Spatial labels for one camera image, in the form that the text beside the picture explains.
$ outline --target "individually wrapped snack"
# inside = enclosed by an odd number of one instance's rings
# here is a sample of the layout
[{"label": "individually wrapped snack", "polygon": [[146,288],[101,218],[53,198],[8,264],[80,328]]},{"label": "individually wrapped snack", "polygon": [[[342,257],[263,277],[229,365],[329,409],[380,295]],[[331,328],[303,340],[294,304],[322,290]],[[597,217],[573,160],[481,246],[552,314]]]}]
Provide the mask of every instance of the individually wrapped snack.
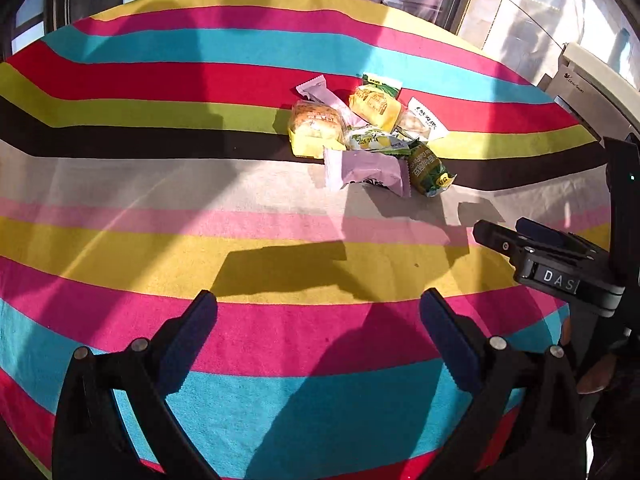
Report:
[{"label": "individually wrapped snack", "polygon": [[343,131],[340,114],[327,105],[300,100],[291,109],[289,140],[294,155],[322,158],[324,147],[346,150]]},{"label": "individually wrapped snack", "polygon": [[402,83],[396,79],[365,72],[364,85],[349,96],[349,108],[388,134],[394,129],[402,105],[396,101]]},{"label": "individually wrapped snack", "polygon": [[383,132],[375,126],[356,128],[344,134],[344,143],[348,150],[366,150],[386,155],[409,155],[411,150],[405,140]]},{"label": "individually wrapped snack", "polygon": [[398,120],[401,104],[377,86],[358,86],[349,96],[349,108],[364,120],[390,134]]},{"label": "individually wrapped snack", "polygon": [[411,98],[406,110],[400,115],[396,128],[405,136],[423,142],[440,139],[449,134],[446,126],[415,97]]},{"label": "individually wrapped snack", "polygon": [[367,125],[367,121],[361,119],[349,110],[349,107],[326,87],[326,79],[323,75],[319,75],[311,81],[296,86],[296,91],[302,95],[302,97],[325,104],[336,110],[342,117],[345,126],[360,127]]},{"label": "individually wrapped snack", "polygon": [[371,72],[365,72],[362,74],[362,82],[365,85],[373,85],[385,94],[390,95],[393,99],[398,98],[398,94],[402,89],[402,82],[398,79],[392,79],[390,77],[382,77],[381,75],[373,74]]},{"label": "individually wrapped snack", "polygon": [[353,182],[388,187],[396,195],[411,195],[409,167],[406,160],[363,150],[338,152],[324,149],[326,186],[338,191]]},{"label": "individually wrapped snack", "polygon": [[409,144],[409,177],[421,194],[436,196],[446,190],[455,179],[440,159],[427,147],[426,142],[414,140]]}]

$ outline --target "white wall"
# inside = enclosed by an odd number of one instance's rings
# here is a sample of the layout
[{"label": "white wall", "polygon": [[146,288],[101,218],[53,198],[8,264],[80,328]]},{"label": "white wall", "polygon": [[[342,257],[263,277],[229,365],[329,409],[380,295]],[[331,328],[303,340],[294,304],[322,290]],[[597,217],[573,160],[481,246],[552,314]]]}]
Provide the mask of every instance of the white wall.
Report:
[{"label": "white wall", "polygon": [[614,0],[471,0],[460,36],[533,84],[576,41],[640,85],[640,42]]}]

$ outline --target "yellow stripe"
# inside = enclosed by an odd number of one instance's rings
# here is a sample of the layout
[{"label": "yellow stripe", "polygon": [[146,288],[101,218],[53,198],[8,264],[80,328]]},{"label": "yellow stripe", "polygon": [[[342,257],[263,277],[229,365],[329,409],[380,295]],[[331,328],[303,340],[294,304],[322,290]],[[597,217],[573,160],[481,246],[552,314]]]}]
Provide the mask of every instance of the yellow stripe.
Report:
[{"label": "yellow stripe", "polygon": [[14,436],[15,441],[20,444],[22,450],[29,457],[29,460],[33,462],[33,465],[36,466],[46,478],[51,480],[51,471],[49,471],[49,469],[47,469],[46,466],[40,460],[38,460],[38,457],[36,457],[31,451],[29,451],[29,449],[27,449],[27,447],[23,443],[20,442],[20,440],[18,440],[18,437],[15,436],[15,433],[11,429],[9,429],[9,431],[11,431],[11,434]]},{"label": "yellow stripe", "polygon": [[343,304],[411,300],[430,286],[456,296],[514,285],[508,261],[480,246],[305,244],[61,228],[7,218],[0,219],[0,230],[0,254],[16,262],[91,285],[175,298],[194,298],[210,288],[233,303]]},{"label": "yellow stripe", "polygon": [[338,10],[359,22],[382,25],[424,38],[441,41],[483,57],[493,59],[487,53],[467,43],[446,30],[393,7],[375,4],[369,0],[135,0],[125,5],[104,10],[93,16],[107,22],[121,16],[154,12],[156,10],[186,9],[210,6],[259,6],[291,10]]},{"label": "yellow stripe", "polygon": [[451,132],[441,139],[431,140],[429,147],[441,158],[487,160],[537,156],[577,148],[595,142],[580,124],[535,134],[482,134]]},{"label": "yellow stripe", "polygon": [[582,238],[596,244],[603,249],[609,250],[609,242],[611,240],[611,224],[606,223],[591,229],[586,229],[578,233]]},{"label": "yellow stripe", "polygon": [[[7,63],[0,64],[0,94],[54,128],[77,125],[201,128],[286,134],[289,111],[251,105],[88,99],[49,96]],[[582,126],[535,134],[451,132],[431,141],[442,158],[485,160],[545,155],[594,142]]]},{"label": "yellow stripe", "polygon": [[273,133],[286,130],[288,110],[261,106],[52,97],[8,63],[0,64],[0,94],[41,122],[63,126],[149,126]]}]

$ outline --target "striped rug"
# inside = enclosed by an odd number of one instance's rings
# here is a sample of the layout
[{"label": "striped rug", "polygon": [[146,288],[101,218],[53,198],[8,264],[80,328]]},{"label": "striped rug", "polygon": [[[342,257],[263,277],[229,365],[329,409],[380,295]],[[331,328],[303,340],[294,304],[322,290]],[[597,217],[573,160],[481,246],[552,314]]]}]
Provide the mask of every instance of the striped rug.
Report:
[{"label": "striped rug", "polygon": [[[363,72],[402,80],[400,100],[451,130],[433,149],[456,186],[332,193],[291,154],[294,87],[324,73],[344,98]],[[47,475],[73,349],[121,350],[207,288],[218,323],[167,402],[220,476],[414,478],[470,402],[421,292],[533,351],[567,314],[517,286],[473,224],[527,216],[609,240],[604,154],[583,127],[460,38],[366,0],[115,7],[0,64],[0,118],[0,415]]]}]

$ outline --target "blue stripe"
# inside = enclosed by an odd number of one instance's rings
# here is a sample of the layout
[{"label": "blue stripe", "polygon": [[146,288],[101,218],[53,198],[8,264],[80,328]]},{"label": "blue stripe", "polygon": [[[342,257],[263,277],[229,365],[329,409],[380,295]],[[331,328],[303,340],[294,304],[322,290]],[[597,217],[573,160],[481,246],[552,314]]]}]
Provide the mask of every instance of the blue stripe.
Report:
[{"label": "blue stripe", "polygon": [[399,79],[407,88],[458,99],[551,102],[551,98],[535,86],[373,47],[340,34],[204,28],[89,36],[68,26],[47,34],[43,41],[59,56],[81,63],[219,62],[349,76],[375,72]]},{"label": "blue stripe", "polygon": [[[542,350],[566,312],[510,337]],[[72,351],[80,345],[0,300],[0,367],[55,412]],[[513,392],[510,406],[519,402]],[[189,373],[167,402],[219,475],[311,480],[388,465],[441,446],[468,407],[438,359],[373,372],[309,378]],[[123,394],[123,419],[140,456],[154,461]]]}]

